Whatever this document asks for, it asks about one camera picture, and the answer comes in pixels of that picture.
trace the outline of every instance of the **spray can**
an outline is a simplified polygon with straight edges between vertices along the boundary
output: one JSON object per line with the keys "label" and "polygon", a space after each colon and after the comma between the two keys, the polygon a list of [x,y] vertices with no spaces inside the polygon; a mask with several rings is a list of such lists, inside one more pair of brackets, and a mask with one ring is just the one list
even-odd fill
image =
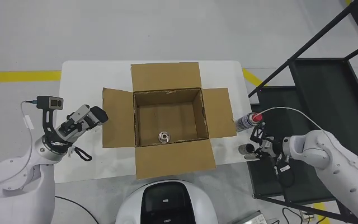
{"label": "spray can", "polygon": [[241,146],[239,146],[239,153],[241,155],[246,155],[249,153],[253,153],[255,151],[255,147],[248,143],[248,144],[242,144]]}
{"label": "spray can", "polygon": [[248,113],[235,121],[236,132],[242,132],[243,130],[252,128],[259,124],[261,120],[261,114],[257,115],[257,113],[254,112]]}

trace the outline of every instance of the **table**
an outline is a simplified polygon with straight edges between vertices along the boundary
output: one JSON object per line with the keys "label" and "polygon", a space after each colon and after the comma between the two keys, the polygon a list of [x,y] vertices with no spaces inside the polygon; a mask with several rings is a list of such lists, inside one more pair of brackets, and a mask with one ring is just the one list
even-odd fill
{"label": "table", "polygon": [[[56,115],[56,126],[81,105],[102,107],[102,88],[132,91],[131,64],[184,61],[67,61],[62,66],[59,96],[64,109]],[[198,61],[202,88],[226,87],[233,110],[238,119],[251,111],[242,68],[235,61]],[[246,162],[237,147],[250,142],[251,130],[237,136],[211,139],[217,165]],[[56,164],[55,182],[110,178],[135,175],[135,148],[102,148],[102,127],[95,127],[75,143],[89,153],[93,160],[84,162],[77,155],[64,156]]]}

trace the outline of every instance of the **concrete floor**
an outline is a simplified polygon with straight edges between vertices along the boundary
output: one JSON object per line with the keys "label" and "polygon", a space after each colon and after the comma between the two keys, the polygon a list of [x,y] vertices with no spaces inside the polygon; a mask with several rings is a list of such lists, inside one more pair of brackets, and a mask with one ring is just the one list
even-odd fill
{"label": "concrete floor", "polygon": [[[0,71],[61,70],[66,60],[226,59],[238,60],[263,80],[344,6],[340,0],[2,1]],[[357,48],[357,37],[358,29],[348,17],[303,56],[345,56]],[[351,63],[357,71],[358,59]],[[248,91],[254,88],[246,84]],[[293,85],[289,71],[269,85]],[[58,93],[55,81],[0,83],[0,161],[22,156],[28,146],[19,102]],[[37,139],[42,135],[41,111],[30,105],[25,111]],[[281,206],[251,197],[245,163],[172,178],[203,188],[215,202],[219,223],[258,209],[269,223],[276,218],[284,221]],[[114,223],[121,202],[148,181],[125,176],[57,184],[56,194],[81,203],[100,223]],[[326,207],[336,210],[334,203]],[[294,215],[288,217],[298,223]],[[80,208],[56,199],[52,223],[92,222]]]}

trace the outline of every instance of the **black panel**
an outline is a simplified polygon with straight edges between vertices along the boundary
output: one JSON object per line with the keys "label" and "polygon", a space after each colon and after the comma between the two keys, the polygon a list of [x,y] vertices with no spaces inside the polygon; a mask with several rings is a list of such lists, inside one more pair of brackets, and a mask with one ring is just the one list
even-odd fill
{"label": "black panel", "polygon": [[343,59],[297,59],[290,70],[311,118],[358,155],[358,82]]}
{"label": "black panel", "polygon": [[195,224],[189,193],[182,183],[166,182],[149,186],[142,199],[140,223]]}
{"label": "black panel", "polygon": [[[258,93],[258,99],[261,110],[285,106],[305,112],[294,86],[264,87]],[[310,122],[296,111],[275,109],[264,113],[263,119],[266,123],[267,133],[275,138],[282,139],[286,136],[304,135],[312,130]],[[269,174],[272,166],[268,167],[268,165],[270,165],[268,161],[257,161],[249,164],[251,178],[255,186],[254,190],[257,194],[275,195],[280,191],[279,186],[277,186],[279,183],[274,179],[275,176]],[[290,188],[285,189],[287,200],[293,203],[308,204],[334,199],[318,179],[313,167],[302,161],[294,160],[290,161],[290,166],[294,171],[295,183]]]}

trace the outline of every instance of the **cardboard box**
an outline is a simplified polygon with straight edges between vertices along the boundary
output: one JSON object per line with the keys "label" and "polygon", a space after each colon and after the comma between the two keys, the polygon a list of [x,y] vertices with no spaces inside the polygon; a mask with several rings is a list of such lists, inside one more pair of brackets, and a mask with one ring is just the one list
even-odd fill
{"label": "cardboard box", "polygon": [[210,138],[236,135],[228,89],[202,89],[198,63],[133,64],[131,73],[133,92],[103,89],[103,147],[135,147],[137,179],[216,168]]}

